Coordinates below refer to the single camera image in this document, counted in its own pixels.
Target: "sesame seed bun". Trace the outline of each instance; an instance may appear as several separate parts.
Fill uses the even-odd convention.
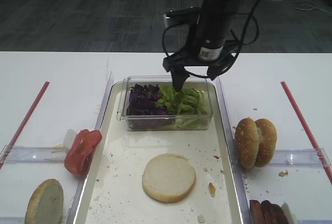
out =
[[[242,119],[235,131],[240,164],[246,169],[269,164],[274,155],[276,139],[276,129],[271,121]]]
[[[259,149],[255,162],[256,167],[268,165],[274,155],[276,145],[276,129],[273,123],[267,119],[258,119],[255,121],[259,136]]]
[[[251,118],[242,119],[235,131],[235,143],[240,164],[246,169],[255,165],[259,141],[255,121]]]

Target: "food crumb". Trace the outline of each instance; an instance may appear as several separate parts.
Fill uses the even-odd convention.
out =
[[[204,215],[200,214],[199,216],[197,216],[197,221],[198,223],[204,223],[205,222]]]
[[[216,188],[214,187],[214,185],[212,183],[209,183],[209,191],[210,191],[210,195],[212,197],[216,196]]]
[[[281,177],[288,176],[288,171],[285,171],[285,172],[280,171],[279,176],[281,176]]]

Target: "tomato slice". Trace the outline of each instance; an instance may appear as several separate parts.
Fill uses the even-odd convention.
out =
[[[101,140],[102,134],[98,130],[80,131],[64,160],[66,169],[76,176],[85,177],[89,172],[94,151]]]

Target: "white tray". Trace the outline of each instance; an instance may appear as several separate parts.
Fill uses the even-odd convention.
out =
[[[76,223],[198,223],[201,214],[205,223],[243,221],[217,94],[212,84],[209,87],[214,117],[208,130],[155,132],[126,130],[116,119],[122,82],[112,87],[101,126],[103,140],[83,186]],[[184,155],[196,170],[194,190],[178,203],[157,202],[142,188],[147,162],[162,153]],[[216,187],[214,198],[209,194],[210,182]]]

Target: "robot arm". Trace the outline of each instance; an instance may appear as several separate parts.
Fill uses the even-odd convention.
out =
[[[256,1],[253,11],[260,0]],[[164,58],[163,67],[171,72],[173,86],[180,90],[190,76],[198,76],[185,70],[185,66],[207,66],[206,76],[198,76],[214,80],[231,68],[243,45],[246,25],[238,41],[227,40],[231,21],[238,13],[243,0],[204,0],[201,8],[190,8],[171,11],[165,14],[168,30],[171,27],[188,24],[189,32],[184,47]]]

